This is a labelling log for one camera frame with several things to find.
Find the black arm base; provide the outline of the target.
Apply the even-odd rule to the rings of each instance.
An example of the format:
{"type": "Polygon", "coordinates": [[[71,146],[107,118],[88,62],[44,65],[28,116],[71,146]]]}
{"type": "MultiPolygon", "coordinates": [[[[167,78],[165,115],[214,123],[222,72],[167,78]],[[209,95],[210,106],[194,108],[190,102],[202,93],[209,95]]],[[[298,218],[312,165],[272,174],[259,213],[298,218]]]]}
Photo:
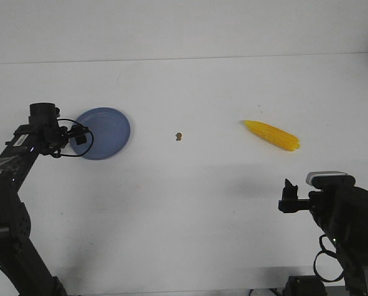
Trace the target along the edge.
{"type": "Polygon", "coordinates": [[[323,282],[316,276],[289,276],[283,296],[326,296],[323,282]]]}

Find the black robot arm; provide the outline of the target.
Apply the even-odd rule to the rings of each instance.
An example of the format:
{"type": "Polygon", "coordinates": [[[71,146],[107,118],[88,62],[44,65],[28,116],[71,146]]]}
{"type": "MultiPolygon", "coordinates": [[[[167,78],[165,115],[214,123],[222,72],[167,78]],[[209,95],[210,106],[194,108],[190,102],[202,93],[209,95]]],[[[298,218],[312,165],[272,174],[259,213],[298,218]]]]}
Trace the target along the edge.
{"type": "Polygon", "coordinates": [[[0,154],[0,271],[19,295],[66,295],[58,277],[48,270],[30,240],[31,220],[18,191],[39,155],[62,157],[71,138],[86,143],[90,129],[75,121],[59,126],[53,103],[30,105],[28,123],[19,126],[0,154]]]}
{"type": "Polygon", "coordinates": [[[335,258],[342,267],[338,277],[350,295],[368,295],[368,190],[356,186],[353,176],[342,172],[312,172],[306,182],[314,188],[307,199],[285,180],[278,209],[283,213],[308,211],[335,247],[321,254],[335,258]]]}

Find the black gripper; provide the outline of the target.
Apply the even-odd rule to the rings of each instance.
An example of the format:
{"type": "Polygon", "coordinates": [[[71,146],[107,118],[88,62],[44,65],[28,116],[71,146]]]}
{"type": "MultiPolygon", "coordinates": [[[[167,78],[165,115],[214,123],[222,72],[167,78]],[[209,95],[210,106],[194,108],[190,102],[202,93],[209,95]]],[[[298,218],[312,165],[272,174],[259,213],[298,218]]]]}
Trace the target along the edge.
{"type": "Polygon", "coordinates": [[[282,213],[309,210],[316,224],[334,241],[368,241],[368,190],[355,186],[353,176],[316,178],[309,200],[298,200],[298,186],[285,179],[282,213]]]}
{"type": "MultiPolygon", "coordinates": [[[[35,127],[44,151],[58,151],[68,143],[67,129],[60,127],[58,117],[60,110],[53,103],[30,104],[29,124],[35,127]]],[[[69,134],[86,134],[88,127],[81,124],[72,125],[69,134]]],[[[86,135],[75,137],[76,145],[87,143],[86,135]]]]}

